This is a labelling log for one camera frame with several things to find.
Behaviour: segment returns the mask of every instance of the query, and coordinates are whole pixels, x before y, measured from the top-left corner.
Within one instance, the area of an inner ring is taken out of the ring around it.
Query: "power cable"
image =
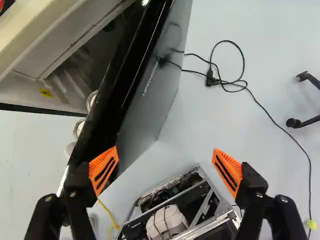
[[[216,47],[218,45],[222,44],[222,43],[229,43],[229,44],[235,46],[239,50],[239,52],[241,54],[241,58],[242,58],[242,71],[241,71],[241,74],[236,80],[231,81],[231,82],[222,80],[218,65],[213,62],[214,51],[215,51]],[[243,90],[246,90],[251,95],[251,97],[253,98],[253,101],[266,113],[266,115],[273,122],[273,124],[276,125],[279,129],[281,129],[285,134],[287,134],[297,144],[297,146],[302,150],[302,152],[305,154],[305,156],[306,156],[306,158],[308,160],[308,165],[309,165],[309,175],[308,175],[308,195],[309,195],[308,196],[308,213],[309,213],[309,219],[312,220],[312,215],[311,215],[312,163],[311,163],[311,159],[310,159],[308,153],[305,151],[305,149],[300,145],[300,143],[289,132],[287,132],[283,127],[281,127],[279,124],[277,124],[276,121],[268,113],[268,111],[261,105],[260,102],[258,102],[258,100],[254,96],[254,94],[248,89],[248,82],[241,79],[243,77],[243,75],[244,75],[244,72],[245,72],[245,56],[244,56],[244,53],[241,50],[241,48],[235,42],[233,42],[231,40],[222,40],[222,41],[219,41],[218,43],[216,43],[214,45],[214,47],[213,47],[213,49],[212,49],[212,51],[210,53],[210,60],[209,61],[205,60],[203,57],[201,57],[201,56],[199,56],[199,55],[197,55],[195,53],[185,53],[184,56],[185,57],[194,56],[194,57],[199,58],[203,62],[209,64],[209,68],[208,68],[207,73],[204,74],[202,72],[195,71],[195,70],[183,69],[180,65],[178,65],[178,64],[176,64],[176,63],[174,63],[174,62],[172,62],[172,61],[170,61],[168,59],[165,59],[165,60],[167,62],[173,64],[174,66],[180,68],[182,72],[194,73],[194,74],[199,74],[199,75],[205,76],[206,77],[206,81],[205,81],[205,86],[206,87],[220,85],[223,88],[223,90],[225,92],[227,92],[227,93],[238,93],[238,92],[241,92]],[[218,78],[213,77],[214,73],[213,73],[212,66],[214,66],[216,68],[216,72],[217,72]],[[225,88],[226,85],[236,86],[236,87],[239,87],[239,89],[238,90],[228,90],[228,89]],[[310,235],[311,235],[311,229],[309,229],[309,232],[308,232],[308,239],[310,239]]]

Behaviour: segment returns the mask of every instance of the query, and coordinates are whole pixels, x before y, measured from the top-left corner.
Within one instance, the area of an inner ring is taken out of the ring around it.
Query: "metal frame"
[[[187,177],[188,175],[191,175],[193,173],[198,173],[200,177],[202,177],[202,181],[196,183],[195,185],[189,187],[188,189],[185,189],[184,191],[178,193],[174,197],[162,202],[161,204],[153,207],[152,209],[142,213],[140,216],[135,217],[134,219],[130,219],[135,208],[141,208],[141,205],[149,199],[149,197],[156,192],[162,190],[162,189],[167,189],[170,187],[173,187],[176,182],[182,180],[183,178]],[[189,228],[185,230],[184,232],[181,232],[180,234],[174,236],[172,239],[173,240],[192,240],[194,238],[197,238],[201,236],[202,234],[205,234],[209,231],[211,231],[214,228],[217,228],[218,226],[227,223],[231,221],[231,223],[234,225],[235,229],[238,229],[241,223],[240,218],[238,217],[237,213],[231,206],[229,202],[227,202],[218,192],[217,188],[214,186],[212,181],[208,178],[206,173],[199,167],[193,168],[191,171],[188,171],[185,174],[179,175],[174,177],[173,179],[158,185],[157,187],[153,188],[152,190],[148,191],[141,197],[139,197],[131,206],[129,213],[125,217],[125,220],[118,232],[118,235],[116,236],[116,239],[120,239],[120,236],[122,237],[123,235],[123,228],[124,226],[134,226],[136,224],[136,221],[140,220],[141,217],[146,217],[148,218],[149,215],[154,213],[155,211],[161,209],[162,207],[171,204],[172,202],[177,201],[181,196],[184,196],[185,194],[190,194],[192,191],[196,189],[200,189],[203,186],[205,188],[209,189],[209,192],[205,199],[203,200],[199,210],[197,211],[193,221],[191,222]],[[200,224],[197,225],[198,220],[200,219],[202,214],[206,214],[209,208],[209,200],[211,196],[215,194],[215,196],[218,198],[219,203],[217,206],[217,209],[214,212],[214,216],[201,222]]]

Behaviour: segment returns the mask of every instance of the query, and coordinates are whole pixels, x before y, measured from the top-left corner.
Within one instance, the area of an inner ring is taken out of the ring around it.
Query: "black stand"
[[[309,80],[318,90],[320,90],[320,81],[318,79],[316,79],[314,76],[312,76],[310,73],[308,73],[308,71],[304,71],[304,72],[298,74],[297,78],[299,78],[299,82]],[[298,119],[289,118],[286,121],[286,126],[288,128],[299,129],[299,128],[303,128],[307,125],[316,123],[318,121],[320,121],[320,115],[315,116],[313,118],[310,118],[309,120],[304,121],[304,122],[301,122]]]

